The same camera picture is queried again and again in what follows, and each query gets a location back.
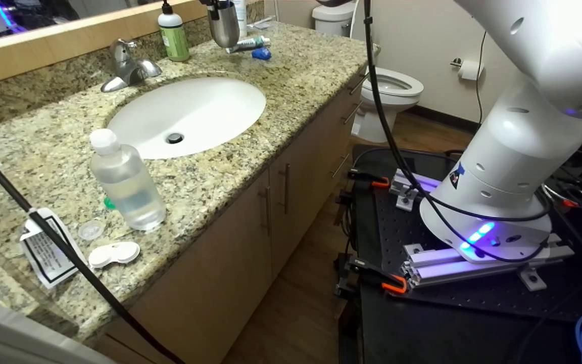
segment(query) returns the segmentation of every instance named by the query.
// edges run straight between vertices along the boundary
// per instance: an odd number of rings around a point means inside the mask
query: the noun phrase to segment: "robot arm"
[[[562,113],[582,117],[582,2],[457,0]]]
[[[536,255],[552,230],[536,190],[582,145],[582,2],[457,2],[521,75],[505,88],[460,162],[433,192],[482,218],[429,200],[421,216],[468,260],[487,260],[480,255],[487,253],[516,264]]]

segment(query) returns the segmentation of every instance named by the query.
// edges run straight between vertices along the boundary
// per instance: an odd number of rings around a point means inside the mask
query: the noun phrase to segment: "wooden floor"
[[[402,113],[395,135],[404,150],[447,152],[468,143],[468,132]],[[341,302],[331,290],[331,260],[344,251],[345,237],[336,218],[333,199],[306,234],[303,242],[251,318],[227,364],[336,364],[337,315]]]

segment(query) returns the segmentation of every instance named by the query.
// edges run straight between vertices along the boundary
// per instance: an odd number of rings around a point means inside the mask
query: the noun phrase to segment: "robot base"
[[[562,244],[557,234],[550,234],[548,247],[541,249],[527,265],[502,260],[472,264],[463,259],[454,249],[425,251],[421,244],[407,244],[408,259],[402,264],[402,274],[410,288],[429,288],[451,282],[464,282],[484,276],[517,272],[529,291],[545,290],[545,283],[536,274],[536,267],[562,264],[574,251]]]

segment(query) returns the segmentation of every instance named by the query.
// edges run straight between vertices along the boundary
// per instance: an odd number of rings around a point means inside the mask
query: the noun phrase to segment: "vanity cabinet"
[[[220,363],[282,270],[347,157],[361,75],[308,124],[251,186],[131,305],[131,314],[191,364]],[[168,363],[116,320],[96,350],[118,363]]]

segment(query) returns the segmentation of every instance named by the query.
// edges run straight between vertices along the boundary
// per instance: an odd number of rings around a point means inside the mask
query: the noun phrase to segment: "tissue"
[[[480,67],[478,62],[463,61],[459,67],[459,78],[476,83],[480,78],[482,71],[484,71],[484,67]]]

